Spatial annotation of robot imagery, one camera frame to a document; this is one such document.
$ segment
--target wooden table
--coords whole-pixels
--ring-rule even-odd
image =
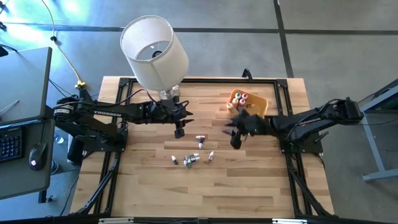
[[[120,77],[104,77],[99,100],[114,103]],[[289,78],[293,112],[309,109],[304,80]],[[293,217],[285,157],[272,136],[249,137],[240,150],[230,145],[221,130],[228,119],[225,103],[234,89],[246,90],[269,100],[268,115],[277,115],[275,93],[268,84],[181,83],[182,100],[195,119],[188,123],[185,137],[174,138],[173,124],[129,125],[126,151],[118,172],[112,216],[114,217]],[[134,84],[133,91],[142,88]],[[150,91],[157,99],[157,93]],[[144,92],[133,102],[149,100]],[[111,118],[97,116],[102,122]],[[196,135],[205,135],[204,149]],[[215,152],[213,162],[207,158]],[[202,158],[191,169],[183,156],[197,152]],[[180,164],[174,165],[171,156]],[[89,199],[98,185],[104,153],[86,158],[81,167],[71,212]],[[333,213],[325,171],[319,160],[303,154],[309,189]],[[105,190],[102,206],[106,203]],[[301,208],[302,195],[298,190]]]

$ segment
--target black keyboard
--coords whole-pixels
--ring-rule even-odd
[[[0,162],[24,157],[22,153],[22,128],[0,129]]]

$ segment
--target concrete floor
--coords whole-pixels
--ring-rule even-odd
[[[16,49],[52,46],[50,31],[32,24],[51,24],[39,0],[8,0],[0,21],[0,43]],[[273,0],[46,0],[57,25],[124,27],[145,14],[156,14],[174,27],[278,28]],[[396,35],[364,35],[361,30],[397,30],[398,1],[394,0],[279,0],[285,29],[353,30],[352,35],[287,34],[294,77],[305,80],[311,106],[332,98],[354,100],[377,91],[398,77]],[[105,75],[132,75],[119,47],[120,32],[99,29],[57,31],[61,48],[89,85],[94,95]],[[177,33],[190,58],[188,75],[238,77],[248,67],[255,77],[287,77],[279,34]],[[69,92],[76,83],[73,72],[54,48],[50,77]],[[49,86],[47,104],[61,94]],[[372,116],[379,123],[391,117]],[[397,122],[373,126],[386,168],[396,168],[397,140],[386,137],[397,131]],[[362,181],[361,175],[377,171],[362,126],[335,126],[322,141],[326,176],[337,215],[383,222],[398,220],[398,178]],[[0,220],[59,215],[74,172],[56,175],[49,192],[60,192],[59,201],[37,205],[36,196],[25,195],[0,201]],[[28,213],[11,203],[29,207]]]

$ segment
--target yellow cable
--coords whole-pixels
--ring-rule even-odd
[[[48,12],[50,14],[51,22],[52,22],[52,36],[55,37],[54,19],[52,17],[51,11],[50,11],[49,7],[47,6],[47,4],[44,2],[44,0],[42,0],[42,3],[47,8],[47,10],[48,10]],[[77,77],[77,84],[75,85],[75,88],[77,88],[77,89],[85,88],[86,87],[86,83],[81,80],[81,78],[80,78],[79,74],[77,73],[75,67],[72,65],[72,63],[70,63],[70,61],[69,61],[68,57],[65,55],[65,53],[63,53],[63,51],[61,50],[60,46],[57,44],[57,41],[55,39],[52,39],[52,41],[54,42],[55,46],[59,49],[59,51],[61,52],[61,54],[65,58],[65,60],[68,62],[70,68],[73,70],[73,72],[75,72],[75,75]]]

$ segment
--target black mouse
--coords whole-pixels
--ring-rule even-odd
[[[47,158],[47,144],[39,142],[32,146],[29,153],[29,166],[32,170],[43,169]]]

